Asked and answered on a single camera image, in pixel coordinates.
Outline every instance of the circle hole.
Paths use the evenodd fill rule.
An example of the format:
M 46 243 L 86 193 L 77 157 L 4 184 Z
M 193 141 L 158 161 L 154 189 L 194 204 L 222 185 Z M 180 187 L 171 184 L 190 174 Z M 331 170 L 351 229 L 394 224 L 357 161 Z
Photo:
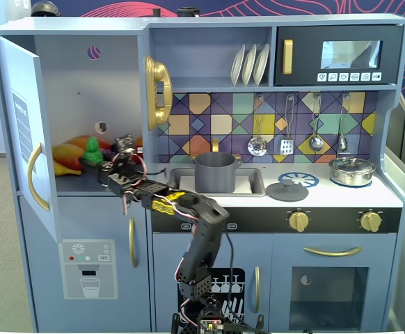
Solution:
M 94 128 L 98 134 L 104 134 L 106 132 L 106 123 L 105 122 L 96 122 Z
M 88 48 L 88 57 L 92 61 L 96 61 L 100 58 L 100 50 L 98 47 L 90 47 Z

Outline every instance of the gray pot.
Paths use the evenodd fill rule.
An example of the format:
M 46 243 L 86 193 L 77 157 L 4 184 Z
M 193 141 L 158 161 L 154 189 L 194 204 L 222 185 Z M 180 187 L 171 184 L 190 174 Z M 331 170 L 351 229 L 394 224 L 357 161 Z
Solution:
M 376 166 L 359 158 L 336 158 L 329 162 L 331 180 L 344 186 L 365 186 L 371 182 Z
M 195 190 L 198 193 L 233 193 L 241 159 L 224 152 L 207 152 L 194 160 Z

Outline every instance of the toy kitchen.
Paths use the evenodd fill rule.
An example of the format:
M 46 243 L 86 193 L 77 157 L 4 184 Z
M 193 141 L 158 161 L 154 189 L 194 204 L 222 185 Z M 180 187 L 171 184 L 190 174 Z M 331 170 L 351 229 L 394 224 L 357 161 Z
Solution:
M 80 135 L 110 143 L 85 147 L 106 166 L 142 137 L 143 176 L 229 212 L 233 281 L 223 236 L 211 283 L 227 318 L 229 303 L 250 324 L 264 315 L 270 332 L 387 329 L 405 194 L 384 152 L 404 61 L 405 18 L 391 14 L 0 26 L 0 114 L 34 330 L 167 332 L 181 314 L 174 274 L 192 224 L 87 170 L 56 176 L 58 147 Z

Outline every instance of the water cup icon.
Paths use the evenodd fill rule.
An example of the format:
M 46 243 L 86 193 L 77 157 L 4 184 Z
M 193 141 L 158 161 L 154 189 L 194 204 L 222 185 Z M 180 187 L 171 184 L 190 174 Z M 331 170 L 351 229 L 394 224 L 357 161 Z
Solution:
M 81 278 L 80 284 L 84 291 L 85 298 L 98 298 L 100 279 L 99 278 Z

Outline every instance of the knob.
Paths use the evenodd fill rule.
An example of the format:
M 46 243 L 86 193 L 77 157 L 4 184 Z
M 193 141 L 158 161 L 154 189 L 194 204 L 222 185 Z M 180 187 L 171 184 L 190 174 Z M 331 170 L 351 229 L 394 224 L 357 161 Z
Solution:
M 366 212 L 360 218 L 362 227 L 371 232 L 377 232 L 379 230 L 381 221 L 381 217 L 376 212 Z
M 301 211 L 294 212 L 289 217 L 289 224 L 291 225 L 291 228 L 299 232 L 303 232 L 306 226 L 308 226 L 308 223 L 308 215 Z

